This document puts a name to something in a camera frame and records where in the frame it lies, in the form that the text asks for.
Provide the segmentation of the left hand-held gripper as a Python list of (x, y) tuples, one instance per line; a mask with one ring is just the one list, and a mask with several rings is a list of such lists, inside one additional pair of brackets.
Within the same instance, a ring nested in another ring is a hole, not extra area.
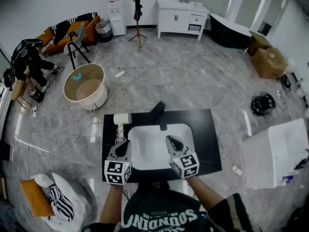
[(104, 176), (107, 183), (124, 185), (131, 175), (131, 141), (116, 143), (104, 161)]

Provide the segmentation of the black vanity with white sink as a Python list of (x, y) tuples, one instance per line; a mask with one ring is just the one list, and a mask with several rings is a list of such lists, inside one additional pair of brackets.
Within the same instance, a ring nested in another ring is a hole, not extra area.
[(133, 113), (132, 123), (124, 125), (124, 136), (132, 142), (132, 172), (129, 183), (170, 181), (180, 177), (169, 165), (167, 135), (181, 137), (196, 152), (199, 175), (221, 171), (221, 158), (210, 109), (165, 111), (166, 131), (161, 131), (150, 112)]

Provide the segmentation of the white hair dryer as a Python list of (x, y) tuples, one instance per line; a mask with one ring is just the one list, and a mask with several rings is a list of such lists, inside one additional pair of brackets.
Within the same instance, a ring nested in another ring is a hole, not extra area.
[(132, 123), (131, 114), (115, 114), (113, 116), (113, 122), (117, 126), (115, 144), (118, 144), (125, 140), (124, 125)]

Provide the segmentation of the person's left forearm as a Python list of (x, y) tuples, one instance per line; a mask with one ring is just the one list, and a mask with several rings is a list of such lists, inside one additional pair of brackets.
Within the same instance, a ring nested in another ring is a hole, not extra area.
[(111, 185), (99, 222), (118, 224), (121, 222), (122, 195), (124, 186)]

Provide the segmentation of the person's right forearm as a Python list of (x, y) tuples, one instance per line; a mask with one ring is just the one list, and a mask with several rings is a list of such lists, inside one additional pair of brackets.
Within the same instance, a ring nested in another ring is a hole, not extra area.
[(201, 205), (206, 211), (214, 208), (218, 203), (223, 201), (223, 197), (206, 185), (196, 175), (185, 179), (194, 191)]

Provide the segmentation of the black faucet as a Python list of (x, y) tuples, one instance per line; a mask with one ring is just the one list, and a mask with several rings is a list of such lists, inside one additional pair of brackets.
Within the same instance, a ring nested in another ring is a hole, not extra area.
[(150, 112), (153, 120), (159, 125), (161, 131), (167, 130), (167, 125), (163, 120), (166, 105), (160, 101)]

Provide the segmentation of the white beanbag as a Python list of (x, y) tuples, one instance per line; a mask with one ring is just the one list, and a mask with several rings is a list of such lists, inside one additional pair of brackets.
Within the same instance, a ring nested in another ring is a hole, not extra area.
[(73, 179), (56, 173), (51, 173), (48, 176), (73, 204), (74, 218), (71, 222), (60, 221), (56, 216), (41, 217), (41, 220), (57, 232), (81, 232), (82, 227), (88, 225), (92, 218), (92, 206), (86, 191)]

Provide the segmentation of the round glass-top side table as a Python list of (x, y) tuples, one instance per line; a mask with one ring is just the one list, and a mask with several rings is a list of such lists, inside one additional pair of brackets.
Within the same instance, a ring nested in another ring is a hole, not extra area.
[[(82, 74), (79, 81), (72, 79), (73, 75)], [(105, 87), (105, 71), (95, 63), (88, 63), (75, 69), (66, 79), (64, 96), (73, 103), (80, 104), (86, 110), (100, 108), (107, 99)]]

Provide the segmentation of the person's dark green shirt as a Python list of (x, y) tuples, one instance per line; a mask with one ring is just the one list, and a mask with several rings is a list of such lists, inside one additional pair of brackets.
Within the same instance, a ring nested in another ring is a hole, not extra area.
[(167, 184), (138, 187), (123, 215), (123, 222), (92, 223), (82, 232), (262, 232), (238, 193), (206, 211), (198, 198), (170, 190)]

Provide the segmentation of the black white striped cushion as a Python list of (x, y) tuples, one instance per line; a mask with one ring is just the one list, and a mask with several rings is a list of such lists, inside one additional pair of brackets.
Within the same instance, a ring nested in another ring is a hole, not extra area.
[(48, 202), (57, 219), (71, 222), (74, 218), (73, 204), (60, 191), (56, 184), (48, 187)]

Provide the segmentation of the orange cushion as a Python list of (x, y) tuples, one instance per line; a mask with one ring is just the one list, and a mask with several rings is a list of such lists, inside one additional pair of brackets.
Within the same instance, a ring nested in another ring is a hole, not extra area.
[(20, 181), (34, 217), (53, 217), (55, 214), (41, 186), (34, 179)]

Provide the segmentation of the wooden bench table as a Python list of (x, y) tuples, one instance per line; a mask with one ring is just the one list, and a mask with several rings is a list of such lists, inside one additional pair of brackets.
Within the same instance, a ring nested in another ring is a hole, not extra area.
[(30, 71), (28, 66), (26, 67), (24, 74), (26, 75), (25, 81), (23, 80), (15, 81), (14, 88), (11, 93), (11, 100), (17, 101), (23, 108), (26, 108), (19, 99), (23, 100), (29, 107), (31, 107), (32, 105), (24, 98), (24, 93), (27, 88), (30, 90), (30, 92), (34, 91), (35, 86), (31, 81), (31, 79), (29, 78)]

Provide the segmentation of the grey chair with black legs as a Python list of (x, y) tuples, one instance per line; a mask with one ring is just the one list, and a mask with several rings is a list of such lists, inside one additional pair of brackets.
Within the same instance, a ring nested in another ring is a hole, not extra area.
[(72, 32), (69, 33), (70, 42), (67, 43), (63, 49), (64, 55), (69, 55), (72, 67), (75, 70), (74, 58), (75, 52), (78, 51), (80, 55), (88, 62), (91, 63), (90, 60), (85, 56), (85, 54), (81, 51), (81, 47), (83, 47), (86, 52), (89, 50), (83, 44), (83, 40), (85, 38), (85, 27), (84, 23), (82, 22), (80, 27)]

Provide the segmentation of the white vanity cabinet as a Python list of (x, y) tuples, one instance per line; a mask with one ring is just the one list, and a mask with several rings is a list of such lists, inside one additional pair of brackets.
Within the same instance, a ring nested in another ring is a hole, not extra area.
[(206, 19), (210, 13), (200, 2), (178, 0), (157, 0), (157, 37), (162, 32), (196, 35), (200, 41)]

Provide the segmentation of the white water dispenser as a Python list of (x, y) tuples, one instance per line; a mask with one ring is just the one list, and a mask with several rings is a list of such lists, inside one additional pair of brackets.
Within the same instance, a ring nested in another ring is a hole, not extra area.
[(121, 0), (109, 0), (109, 21), (114, 36), (126, 34), (126, 27), (123, 17), (123, 4)]

